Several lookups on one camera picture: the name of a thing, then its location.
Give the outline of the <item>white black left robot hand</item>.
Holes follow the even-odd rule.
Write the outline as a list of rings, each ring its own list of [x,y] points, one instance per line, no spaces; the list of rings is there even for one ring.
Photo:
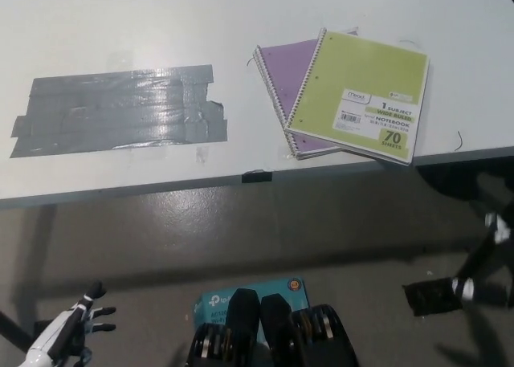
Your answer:
[[[85,344],[86,336],[116,329],[114,324],[95,322],[99,316],[116,312],[114,307],[93,307],[105,294],[103,283],[94,282],[74,305],[47,324],[29,347],[21,366],[64,366],[72,357],[77,359],[76,366],[87,365],[92,359],[92,350]]]

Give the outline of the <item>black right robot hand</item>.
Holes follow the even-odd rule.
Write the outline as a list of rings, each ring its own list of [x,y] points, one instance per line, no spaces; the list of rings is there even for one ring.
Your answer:
[[[513,237],[508,223],[497,213],[485,216],[487,235],[484,241],[467,257],[464,265],[451,279],[453,294],[461,301],[513,309]],[[511,276],[511,286],[479,282],[477,274],[481,267],[494,256],[506,267]]]

